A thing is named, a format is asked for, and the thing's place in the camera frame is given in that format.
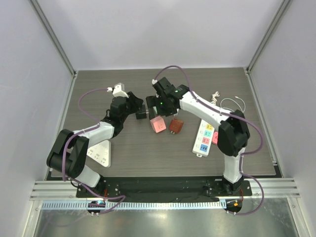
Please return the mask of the black cube socket adapter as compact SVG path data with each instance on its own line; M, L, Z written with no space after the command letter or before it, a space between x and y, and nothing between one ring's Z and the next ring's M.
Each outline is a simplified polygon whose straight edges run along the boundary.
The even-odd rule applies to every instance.
M135 113L136 119L146 119L147 118L147 110L145 104L143 104L139 111Z

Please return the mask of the pink cube adapter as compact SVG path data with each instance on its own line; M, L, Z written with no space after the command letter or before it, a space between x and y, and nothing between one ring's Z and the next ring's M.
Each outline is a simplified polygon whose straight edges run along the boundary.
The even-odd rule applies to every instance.
M162 132L166 130L165 121L161 116L157 116L150 120L150 124L155 133Z

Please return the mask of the brown cube adapter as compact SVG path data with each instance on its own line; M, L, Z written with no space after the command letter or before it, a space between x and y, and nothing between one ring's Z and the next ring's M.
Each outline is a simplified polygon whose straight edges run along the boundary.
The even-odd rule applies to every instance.
M182 120L178 118L173 118L168 129L172 134L178 134L181 131L183 125L184 122Z

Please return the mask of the white power strip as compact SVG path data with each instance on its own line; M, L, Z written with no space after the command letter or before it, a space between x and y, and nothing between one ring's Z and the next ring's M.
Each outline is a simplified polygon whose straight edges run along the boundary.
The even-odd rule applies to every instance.
M192 149L192 152L196 154L197 157L201 158L208 156L214 132L215 129L212 125L204 120L200 121L197 136Z

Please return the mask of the white triangular power socket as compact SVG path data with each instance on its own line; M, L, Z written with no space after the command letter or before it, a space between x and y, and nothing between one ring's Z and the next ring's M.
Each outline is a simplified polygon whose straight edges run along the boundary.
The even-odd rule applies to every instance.
M111 166L111 142L105 140L87 150L87 156L105 168Z

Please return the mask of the pink small plug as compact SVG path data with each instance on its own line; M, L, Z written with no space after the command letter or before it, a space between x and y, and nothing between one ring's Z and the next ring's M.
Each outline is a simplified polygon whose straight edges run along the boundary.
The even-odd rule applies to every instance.
M213 137L212 137L212 144L217 145L218 144L218 132L215 131L213 133Z

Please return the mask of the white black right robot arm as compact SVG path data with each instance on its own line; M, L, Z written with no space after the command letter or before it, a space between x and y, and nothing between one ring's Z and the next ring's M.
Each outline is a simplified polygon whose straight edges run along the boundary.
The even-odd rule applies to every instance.
M235 195L240 191L244 177L240 171L240 155L245 151L250 132L244 114L231 113L198 96L189 87L175 87L167 78L153 79L154 96L146 97L148 108L158 116L171 116L179 110L187 111L204 120L218 132L217 147L224 154L223 191Z

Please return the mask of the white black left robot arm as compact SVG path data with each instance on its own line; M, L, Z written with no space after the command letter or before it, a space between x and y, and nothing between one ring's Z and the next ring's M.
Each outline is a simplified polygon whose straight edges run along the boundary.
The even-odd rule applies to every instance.
M100 197L105 191L104 177L85 164L87 152L119 135L127 117L138 112L143 102L130 91L126 97L114 97L107 115L95 126L79 131L61 130L47 157L47 166L61 172L63 179L69 177L86 186L93 197Z

